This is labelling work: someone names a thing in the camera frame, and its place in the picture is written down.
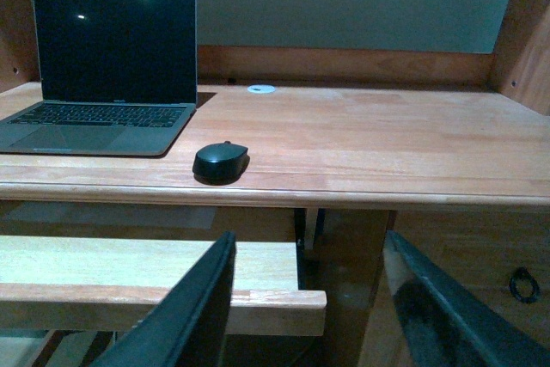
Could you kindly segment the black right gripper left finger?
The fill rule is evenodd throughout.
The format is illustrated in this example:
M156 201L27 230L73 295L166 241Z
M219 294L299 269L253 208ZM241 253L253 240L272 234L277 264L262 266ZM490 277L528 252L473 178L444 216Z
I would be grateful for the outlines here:
M226 232L142 321L92 365L220 365L235 254L235 235Z

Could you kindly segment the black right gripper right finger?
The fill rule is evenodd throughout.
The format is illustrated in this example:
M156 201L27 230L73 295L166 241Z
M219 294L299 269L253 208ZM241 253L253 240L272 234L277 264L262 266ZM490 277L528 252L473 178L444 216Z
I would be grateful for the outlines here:
M548 349L392 230L385 237L385 272L416 366L549 365Z

